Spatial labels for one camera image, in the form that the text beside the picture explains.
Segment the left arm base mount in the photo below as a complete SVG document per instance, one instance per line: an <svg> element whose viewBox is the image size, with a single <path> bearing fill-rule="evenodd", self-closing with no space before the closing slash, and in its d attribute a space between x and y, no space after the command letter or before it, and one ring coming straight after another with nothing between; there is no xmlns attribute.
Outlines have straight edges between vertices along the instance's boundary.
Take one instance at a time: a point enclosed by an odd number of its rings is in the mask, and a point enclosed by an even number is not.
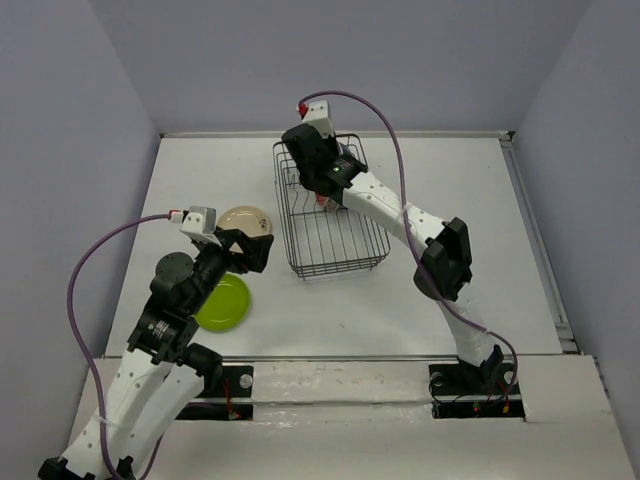
<svg viewBox="0 0 640 480"><path fill-rule="evenodd" d="M179 421L251 421L254 367L225 364L219 380L208 384L177 415Z"/></svg>

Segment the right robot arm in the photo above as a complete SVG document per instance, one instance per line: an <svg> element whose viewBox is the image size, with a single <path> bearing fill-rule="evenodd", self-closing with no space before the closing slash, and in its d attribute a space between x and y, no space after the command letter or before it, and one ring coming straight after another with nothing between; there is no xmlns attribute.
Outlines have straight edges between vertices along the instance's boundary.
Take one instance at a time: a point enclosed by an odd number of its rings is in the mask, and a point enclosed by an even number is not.
<svg viewBox="0 0 640 480"><path fill-rule="evenodd" d="M410 250L416 261L414 285L438 304L454 338L462 384L473 392L491 386L504 355L486 328L457 304L472 278L466 223L457 217L446 221L403 202L336 138L322 137L309 124L287 130L281 141L305 189L365 215Z"/></svg>

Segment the cream plate with flower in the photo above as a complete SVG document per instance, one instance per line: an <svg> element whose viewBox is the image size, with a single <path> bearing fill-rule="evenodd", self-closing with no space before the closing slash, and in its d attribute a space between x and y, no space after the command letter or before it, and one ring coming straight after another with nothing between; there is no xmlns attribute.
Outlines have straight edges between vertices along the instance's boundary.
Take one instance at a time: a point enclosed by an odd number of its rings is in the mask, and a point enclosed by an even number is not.
<svg viewBox="0 0 640 480"><path fill-rule="evenodd" d="M224 230L237 229L249 237L272 233L272 224L264 211L255 206L236 206L220 215L217 226Z"/></svg>

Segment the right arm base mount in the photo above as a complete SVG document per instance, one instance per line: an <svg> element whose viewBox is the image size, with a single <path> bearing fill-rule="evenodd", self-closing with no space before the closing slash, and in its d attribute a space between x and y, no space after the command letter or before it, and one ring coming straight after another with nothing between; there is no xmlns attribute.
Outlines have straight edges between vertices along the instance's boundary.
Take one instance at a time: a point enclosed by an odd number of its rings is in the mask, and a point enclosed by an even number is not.
<svg viewBox="0 0 640 480"><path fill-rule="evenodd" d="M488 365L475 367L461 360L429 366L428 392L436 420L483 418L525 419L514 364L495 351Z"/></svg>

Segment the red and teal plate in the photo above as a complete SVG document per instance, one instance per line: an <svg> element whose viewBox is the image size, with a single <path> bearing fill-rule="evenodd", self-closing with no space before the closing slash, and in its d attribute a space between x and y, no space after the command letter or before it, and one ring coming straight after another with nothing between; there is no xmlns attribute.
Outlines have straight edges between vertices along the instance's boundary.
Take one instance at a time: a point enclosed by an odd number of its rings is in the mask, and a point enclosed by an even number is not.
<svg viewBox="0 0 640 480"><path fill-rule="evenodd" d="M340 207L337 202L322 195L316 195L316 204L319 208L328 213L333 213Z"/></svg>

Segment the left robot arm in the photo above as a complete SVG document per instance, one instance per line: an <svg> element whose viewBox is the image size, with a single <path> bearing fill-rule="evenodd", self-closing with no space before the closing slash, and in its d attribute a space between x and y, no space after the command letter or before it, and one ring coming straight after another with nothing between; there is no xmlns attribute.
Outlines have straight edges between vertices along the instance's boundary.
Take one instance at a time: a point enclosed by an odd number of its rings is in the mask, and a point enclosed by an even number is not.
<svg viewBox="0 0 640 480"><path fill-rule="evenodd" d="M142 478L142 464L179 413L219 388L222 357L194 342L195 316L226 273L263 272L274 238L220 228L189 236L197 255L173 252L158 261L111 385L94 380L97 410L62 454L43 462L39 478Z"/></svg>

